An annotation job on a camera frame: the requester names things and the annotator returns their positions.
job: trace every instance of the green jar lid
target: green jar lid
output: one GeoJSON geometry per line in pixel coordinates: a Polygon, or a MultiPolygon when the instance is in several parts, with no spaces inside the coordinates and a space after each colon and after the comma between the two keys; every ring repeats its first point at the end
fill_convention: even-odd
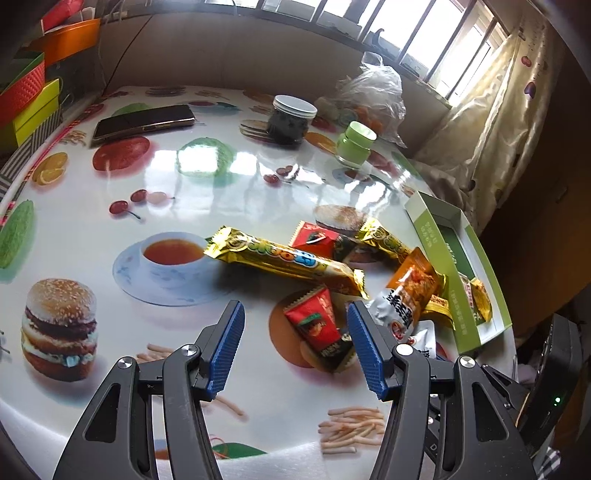
{"type": "Polygon", "coordinates": [[[351,122],[347,127],[345,136],[363,148],[371,148],[378,137],[373,130],[359,122],[351,122]]]}

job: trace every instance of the curtain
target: curtain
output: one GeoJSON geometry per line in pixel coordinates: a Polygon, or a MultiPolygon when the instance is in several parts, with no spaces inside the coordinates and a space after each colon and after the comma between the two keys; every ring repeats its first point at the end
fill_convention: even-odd
{"type": "Polygon", "coordinates": [[[444,117],[414,160],[433,192],[481,233],[537,145],[564,43],[530,4],[485,74],[444,117]]]}

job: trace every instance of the yellow box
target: yellow box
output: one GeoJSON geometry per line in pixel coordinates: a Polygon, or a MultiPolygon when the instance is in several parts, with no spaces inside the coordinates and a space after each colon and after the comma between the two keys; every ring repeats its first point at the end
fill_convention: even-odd
{"type": "Polygon", "coordinates": [[[47,82],[41,93],[8,125],[0,129],[0,153],[14,152],[60,104],[60,80],[47,82]]]}

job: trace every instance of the blue gripper pad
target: blue gripper pad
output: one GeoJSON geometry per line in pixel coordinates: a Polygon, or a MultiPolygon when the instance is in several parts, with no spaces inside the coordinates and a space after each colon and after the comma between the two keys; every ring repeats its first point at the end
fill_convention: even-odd
{"type": "Polygon", "coordinates": [[[234,361],[236,349],[244,331],[244,321],[244,307],[242,303],[238,302],[213,353],[210,363],[209,382],[207,383],[206,391],[211,399],[214,399],[217,392],[221,392],[226,386],[230,367],[234,361]]]}
{"type": "Polygon", "coordinates": [[[349,304],[347,309],[347,324],[365,375],[365,381],[368,383],[369,389],[375,392],[379,400],[383,401],[388,393],[388,386],[384,380],[384,361],[378,353],[358,308],[353,303],[349,304]]]}

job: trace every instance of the green jar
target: green jar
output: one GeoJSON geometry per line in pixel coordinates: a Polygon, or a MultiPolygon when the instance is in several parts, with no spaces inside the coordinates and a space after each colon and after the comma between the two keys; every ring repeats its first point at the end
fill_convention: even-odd
{"type": "Polygon", "coordinates": [[[359,122],[351,122],[336,143],[336,158],[349,168],[359,168],[371,153],[377,135],[359,122]]]}

